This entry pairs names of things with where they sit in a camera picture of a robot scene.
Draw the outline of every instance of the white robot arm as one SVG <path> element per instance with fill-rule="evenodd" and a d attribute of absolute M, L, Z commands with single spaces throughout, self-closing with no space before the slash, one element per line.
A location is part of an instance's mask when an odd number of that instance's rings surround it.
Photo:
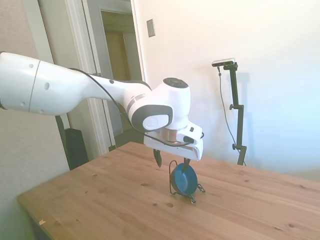
<path fill-rule="evenodd" d="M 1 108 L 61 115 L 87 98 L 121 104 L 132 126 L 144 133 L 148 147 L 201 159 L 202 128 L 188 119 L 191 97 L 184 81 L 166 78 L 151 90 L 142 81 L 116 81 L 22 55 L 0 54 Z"/>

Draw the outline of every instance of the black cable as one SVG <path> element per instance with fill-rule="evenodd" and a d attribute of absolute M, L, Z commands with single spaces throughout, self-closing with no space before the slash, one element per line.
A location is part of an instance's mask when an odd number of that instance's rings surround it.
<path fill-rule="evenodd" d="M 105 93 L 111 98 L 111 100 L 113 101 L 113 103 L 116 105 L 116 107 L 119 109 L 119 111 L 123 114 L 123 116 L 125 117 L 125 119 L 130 123 L 131 127 L 139 134 L 142 134 L 143 136 L 146 136 L 148 138 L 151 138 L 153 140 L 158 141 L 159 143 L 162 143 L 164 145 L 170 146 L 170 147 L 183 147 L 183 146 L 187 146 L 190 143 L 184 143 L 184 144 L 179 144 L 179 145 L 175 145 L 175 144 L 168 144 L 164 141 L 161 141 L 160 139 L 150 136 L 148 134 L 145 134 L 144 132 L 138 131 L 137 129 L 134 128 L 134 126 L 132 125 L 127 113 L 125 111 L 123 111 L 119 106 L 118 103 L 116 102 L 116 100 L 111 96 L 111 94 L 97 81 L 95 80 L 90 74 L 86 73 L 85 71 L 82 71 L 80 69 L 77 68 L 69 68 L 70 70 L 74 70 L 74 71 L 78 71 L 84 75 L 86 75 L 88 78 L 90 78 L 92 81 L 94 81 L 103 91 L 105 91 Z"/>
<path fill-rule="evenodd" d="M 224 98 L 222 97 L 222 90 L 221 90 L 221 72 L 220 72 L 220 67 L 217 67 L 218 68 L 218 72 L 219 72 L 219 81 L 220 81 L 220 96 L 221 96 L 221 102 L 222 102 L 222 106 L 223 106 L 223 112 L 224 112 L 224 119 L 225 119 L 225 123 L 226 123 L 226 126 L 228 127 L 228 130 L 229 130 L 229 133 L 232 137 L 232 140 L 233 140 L 233 143 L 234 145 L 236 146 L 236 141 L 235 141 L 235 138 L 230 130 L 230 127 L 229 127 L 229 124 L 228 124 L 228 120 L 227 120 L 227 114 L 226 114 L 226 108 L 225 108 L 225 103 L 224 103 Z"/>

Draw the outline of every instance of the wooden table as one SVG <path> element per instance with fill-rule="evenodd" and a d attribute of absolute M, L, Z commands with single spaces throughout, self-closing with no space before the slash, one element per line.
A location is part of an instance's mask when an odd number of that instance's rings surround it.
<path fill-rule="evenodd" d="M 126 144 L 19 196 L 57 240 L 320 240 L 320 184 L 203 158 L 196 204 L 169 192 L 169 162 Z"/>

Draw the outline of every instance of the black speaker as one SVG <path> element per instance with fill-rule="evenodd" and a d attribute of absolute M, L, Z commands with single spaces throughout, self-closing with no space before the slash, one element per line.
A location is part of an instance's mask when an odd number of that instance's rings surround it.
<path fill-rule="evenodd" d="M 81 131 L 72 128 L 68 128 L 64 131 L 70 170 L 89 162 Z"/>

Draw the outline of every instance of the camera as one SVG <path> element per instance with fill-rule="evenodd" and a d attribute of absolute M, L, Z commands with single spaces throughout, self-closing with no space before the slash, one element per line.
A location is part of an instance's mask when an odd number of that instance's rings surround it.
<path fill-rule="evenodd" d="M 235 64 L 236 60 L 234 58 L 226 58 L 211 63 L 212 67 L 222 67 Z"/>

